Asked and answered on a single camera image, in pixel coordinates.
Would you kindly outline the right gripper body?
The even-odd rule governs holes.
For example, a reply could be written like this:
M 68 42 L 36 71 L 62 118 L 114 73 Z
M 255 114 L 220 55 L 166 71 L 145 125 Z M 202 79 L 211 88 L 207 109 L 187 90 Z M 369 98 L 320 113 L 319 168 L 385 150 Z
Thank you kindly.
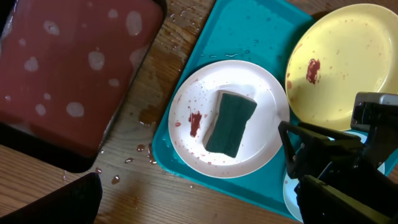
M 295 191 L 304 223 L 397 223 L 397 184 L 377 166 L 397 140 L 370 139 L 347 167 L 330 165 L 320 177 L 305 175 Z

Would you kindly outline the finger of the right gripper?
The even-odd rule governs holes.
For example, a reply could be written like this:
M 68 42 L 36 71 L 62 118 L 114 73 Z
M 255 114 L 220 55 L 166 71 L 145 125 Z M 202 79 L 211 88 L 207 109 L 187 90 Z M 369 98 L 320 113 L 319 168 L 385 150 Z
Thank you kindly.
M 291 179 L 320 177 L 330 165 L 347 167 L 364 147 L 359 136 L 304 122 L 294 125 L 282 121 L 278 130 Z

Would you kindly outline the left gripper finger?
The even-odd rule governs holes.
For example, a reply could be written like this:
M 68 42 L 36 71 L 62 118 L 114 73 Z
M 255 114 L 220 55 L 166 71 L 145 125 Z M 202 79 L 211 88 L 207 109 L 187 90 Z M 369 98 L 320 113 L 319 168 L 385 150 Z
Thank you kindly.
M 93 223 L 102 194 L 101 179 L 92 172 L 1 217 L 1 223 Z

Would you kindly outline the green scrub sponge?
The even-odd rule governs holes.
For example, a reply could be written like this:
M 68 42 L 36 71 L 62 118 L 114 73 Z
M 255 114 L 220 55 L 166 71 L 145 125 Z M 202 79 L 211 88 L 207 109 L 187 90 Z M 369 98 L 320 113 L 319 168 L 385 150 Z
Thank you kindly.
M 246 124 L 257 103 L 231 91 L 218 94 L 216 114 L 205 136 L 205 150 L 235 158 L 238 155 Z

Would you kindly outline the white plate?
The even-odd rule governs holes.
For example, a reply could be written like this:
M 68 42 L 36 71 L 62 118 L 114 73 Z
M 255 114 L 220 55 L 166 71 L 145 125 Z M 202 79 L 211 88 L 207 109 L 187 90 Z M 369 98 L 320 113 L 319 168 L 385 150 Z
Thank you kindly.
M 221 118 L 223 93 L 257 104 L 247 120 L 236 157 L 208 152 L 206 143 Z M 177 90 L 170 106 L 168 128 L 175 152 L 200 174 L 231 179 L 266 165 L 282 142 L 277 130 L 290 119 L 284 89 L 264 68 L 242 60 L 224 60 L 195 71 Z

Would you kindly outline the yellow-green plate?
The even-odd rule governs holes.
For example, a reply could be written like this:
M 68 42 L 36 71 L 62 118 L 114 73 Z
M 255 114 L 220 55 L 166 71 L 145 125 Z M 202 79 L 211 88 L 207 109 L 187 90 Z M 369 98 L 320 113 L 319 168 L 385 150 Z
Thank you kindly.
M 397 14 L 353 4 L 322 17 L 295 46 L 285 91 L 299 120 L 349 130 L 359 92 L 397 93 Z

